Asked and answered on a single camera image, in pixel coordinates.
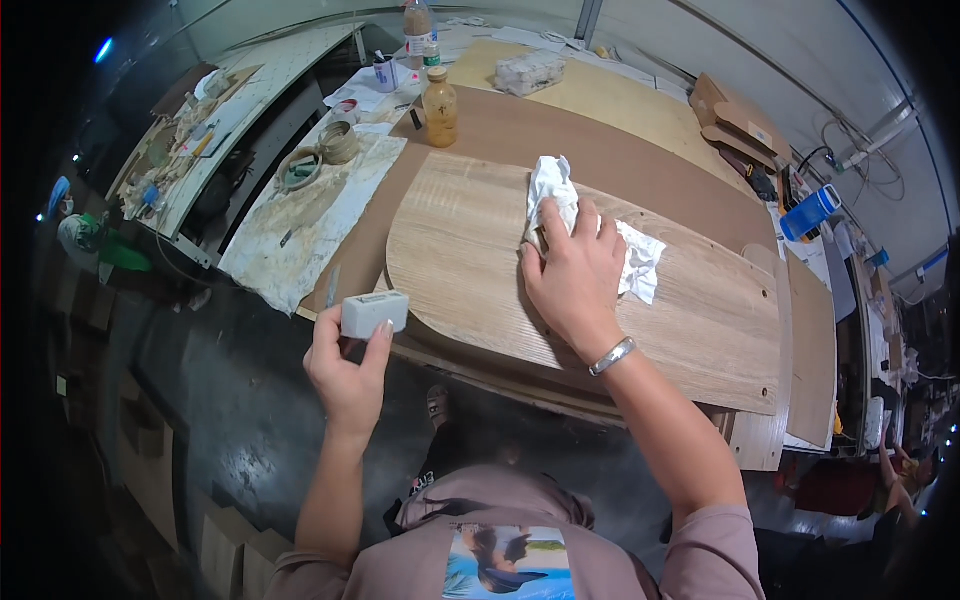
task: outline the bottle cap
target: bottle cap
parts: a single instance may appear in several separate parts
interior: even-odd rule
[[[433,84],[446,81],[446,67],[432,66],[426,72],[426,78]]]

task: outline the hand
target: hand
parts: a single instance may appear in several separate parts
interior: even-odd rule
[[[363,363],[355,365],[340,351],[341,305],[317,315],[313,345],[303,356],[303,368],[324,404],[327,433],[353,438],[364,445],[380,419],[383,377],[394,340],[394,324],[381,323],[367,342]]]
[[[597,232],[600,217],[587,198],[580,199],[572,236],[552,198],[540,204],[540,216],[550,250],[544,262],[532,244],[520,248],[527,296],[546,323],[592,365],[624,338],[615,310],[627,243],[609,217]]]

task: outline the fluorescent light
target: fluorescent light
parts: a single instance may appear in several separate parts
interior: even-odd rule
[[[93,58],[94,62],[100,62],[104,59],[107,53],[110,51],[110,46],[113,45],[113,38],[108,37],[107,41],[104,42],[104,45],[100,47],[100,52],[97,53],[97,56]]]

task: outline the tissue paper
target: tissue paper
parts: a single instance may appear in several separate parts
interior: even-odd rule
[[[570,180],[570,163],[564,156],[560,158],[541,156],[537,161],[537,168],[530,177],[530,190],[527,193],[528,225],[524,238],[542,255],[546,255],[548,249],[537,231],[542,225],[540,201],[549,197],[557,202],[566,232],[572,232],[577,222],[577,213],[580,212],[577,204],[580,197]],[[597,230],[600,230],[599,218]],[[660,262],[660,256],[666,249],[666,244],[640,233],[622,221],[616,221],[616,230],[627,243],[627,259],[623,265],[623,273],[620,275],[617,294],[630,291],[647,304],[653,304],[654,294],[657,291],[657,263]]]

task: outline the fingernail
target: fingernail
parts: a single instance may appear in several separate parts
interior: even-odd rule
[[[394,339],[394,320],[387,319],[377,326],[377,332],[388,340]]]

